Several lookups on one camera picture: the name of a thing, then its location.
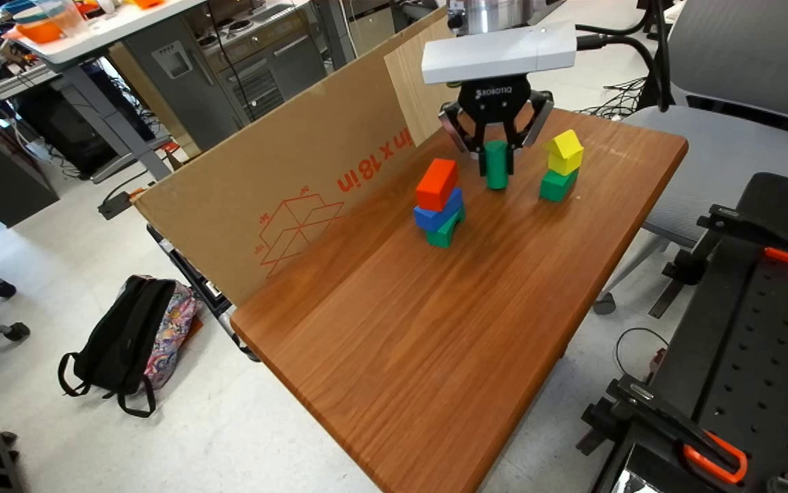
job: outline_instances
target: wooden table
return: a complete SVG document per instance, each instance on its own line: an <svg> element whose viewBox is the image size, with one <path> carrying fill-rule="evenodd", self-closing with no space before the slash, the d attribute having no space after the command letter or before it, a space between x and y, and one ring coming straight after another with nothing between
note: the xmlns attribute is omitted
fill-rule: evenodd
<svg viewBox="0 0 788 493"><path fill-rule="evenodd" d="M552 134L586 146L576 190L541 202ZM472 490L682 163L682 137L552 113L504 194L460 157L450 249L412 226L434 134L233 315L236 332L382 490Z"/></svg>

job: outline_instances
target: black backpack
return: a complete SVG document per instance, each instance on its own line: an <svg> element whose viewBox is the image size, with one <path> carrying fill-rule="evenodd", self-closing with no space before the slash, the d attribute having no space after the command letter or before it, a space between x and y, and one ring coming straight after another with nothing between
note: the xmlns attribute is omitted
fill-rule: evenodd
<svg viewBox="0 0 788 493"><path fill-rule="evenodd" d="M155 410L152 387L144 379L144 362L152 350L155 330L175 294L173 279L129 276L118 301L96 323L88 346L80 354L61 360L61 387L70 397L82 397L89 387L118 395L118 406L132 417L149 417ZM70 387L66 382L69 360L74 360L74 376L82 382ZM125 397L144 390L147 410L129 409Z"/></svg>

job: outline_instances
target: backpack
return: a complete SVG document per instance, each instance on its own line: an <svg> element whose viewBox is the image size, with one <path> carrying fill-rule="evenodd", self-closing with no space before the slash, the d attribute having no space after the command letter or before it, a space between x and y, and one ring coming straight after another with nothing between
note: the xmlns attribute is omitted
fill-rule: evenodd
<svg viewBox="0 0 788 493"><path fill-rule="evenodd" d="M118 406L132 417L155 410L152 390L175 372L180 346L193 323L196 298L173 279L129 276L122 294L92 327L80 354L66 354L56 367L69 397L82 397L89 387L118 395ZM69 360L80 387L66 382ZM144 393L147 409L129 409L125 397Z"/></svg>

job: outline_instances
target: cardboard box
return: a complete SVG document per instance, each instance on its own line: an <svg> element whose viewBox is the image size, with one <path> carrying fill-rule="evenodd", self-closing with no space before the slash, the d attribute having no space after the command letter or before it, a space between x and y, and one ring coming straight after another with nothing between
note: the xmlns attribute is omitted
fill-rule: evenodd
<svg viewBox="0 0 788 493"><path fill-rule="evenodd" d="M442 11L226 137L136 201L140 215L230 301L244 301L368 193L397 175L442 101L416 84L423 32Z"/></svg>

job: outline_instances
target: desk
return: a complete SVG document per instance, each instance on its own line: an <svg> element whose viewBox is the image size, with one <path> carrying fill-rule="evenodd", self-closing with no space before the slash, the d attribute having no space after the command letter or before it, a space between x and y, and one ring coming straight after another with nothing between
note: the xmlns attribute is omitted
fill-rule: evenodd
<svg viewBox="0 0 788 493"><path fill-rule="evenodd" d="M788 179L756 175L738 210L788 236ZM652 382L656 397L750 451L740 488L788 472L788 269L724 238ZM631 446L678 467L671 441L630 425L597 490L611 490Z"/></svg>
<svg viewBox="0 0 788 493"><path fill-rule="evenodd" d="M552 113L575 130L575 194L535 197L545 146L504 194L460 158L450 249L412 226L412 187L453 146L434 134L233 315L236 332L382 490L472 490L682 163L682 137Z"/></svg>
<svg viewBox="0 0 788 493"><path fill-rule="evenodd" d="M122 157L115 163L118 169L132 158L140 158L152 179L169 175L169 168L155 157L155 147L163 143L163 137L152 137L144 143L115 110L115 105L96 89L96 82L82 69L82 61L115 45L118 39L140 32L196 6L201 6L201 0L163 0L160 6L147 11L136 6L122 6L111 16L89 19L70 39L61 39L51 45L33 45L29 39L22 39L28 49L39 53L54 72L61 72L61 78L69 82L69 90L62 95Z"/></svg>

